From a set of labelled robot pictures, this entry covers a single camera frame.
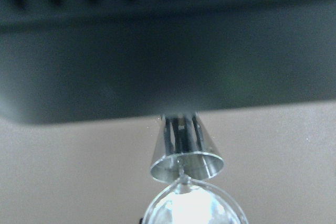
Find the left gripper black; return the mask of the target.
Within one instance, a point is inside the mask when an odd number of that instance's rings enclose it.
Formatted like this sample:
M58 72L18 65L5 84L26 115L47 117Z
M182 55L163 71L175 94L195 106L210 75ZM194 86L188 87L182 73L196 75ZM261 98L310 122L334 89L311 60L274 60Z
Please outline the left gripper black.
M1 0L17 123L333 99L335 0Z

